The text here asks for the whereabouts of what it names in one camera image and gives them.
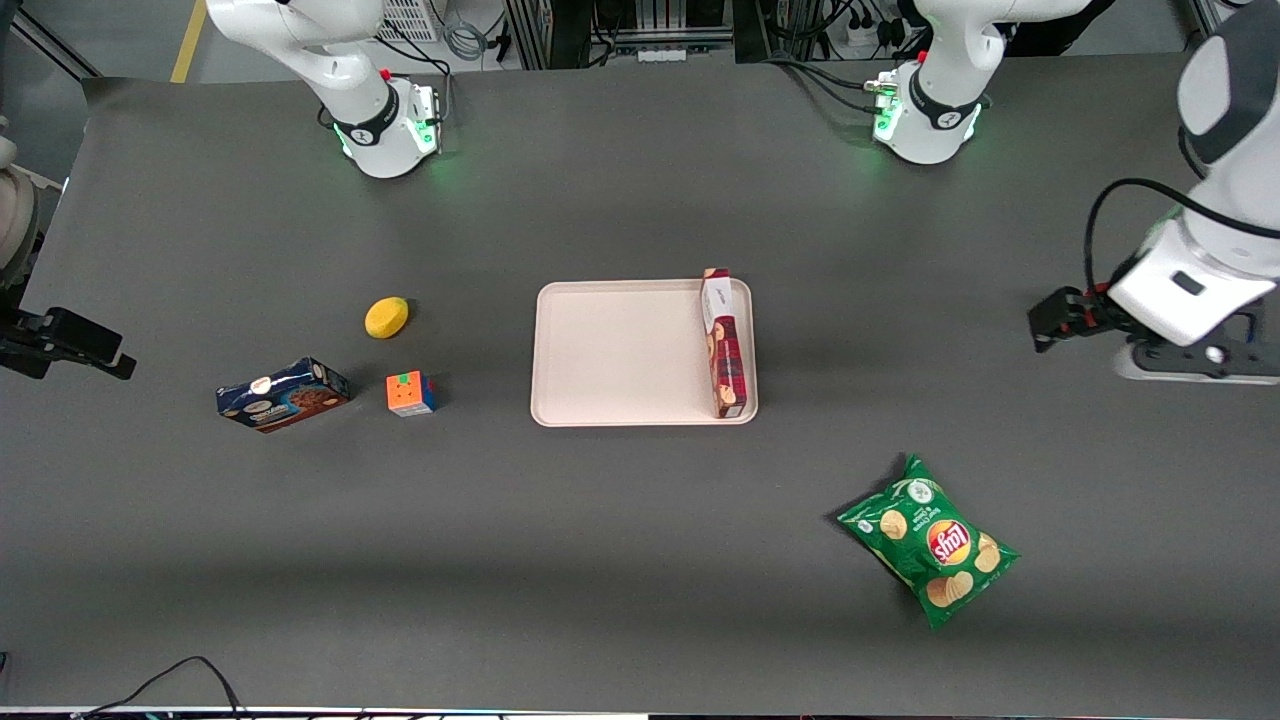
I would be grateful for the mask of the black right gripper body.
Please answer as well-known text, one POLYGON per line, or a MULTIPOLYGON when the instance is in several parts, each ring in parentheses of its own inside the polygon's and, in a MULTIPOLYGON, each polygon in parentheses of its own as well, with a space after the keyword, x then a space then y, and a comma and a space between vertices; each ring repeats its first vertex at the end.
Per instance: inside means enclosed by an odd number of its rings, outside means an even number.
POLYGON ((1 310, 1 366, 41 380, 49 372, 45 340, 40 334, 44 315, 26 310, 1 310))

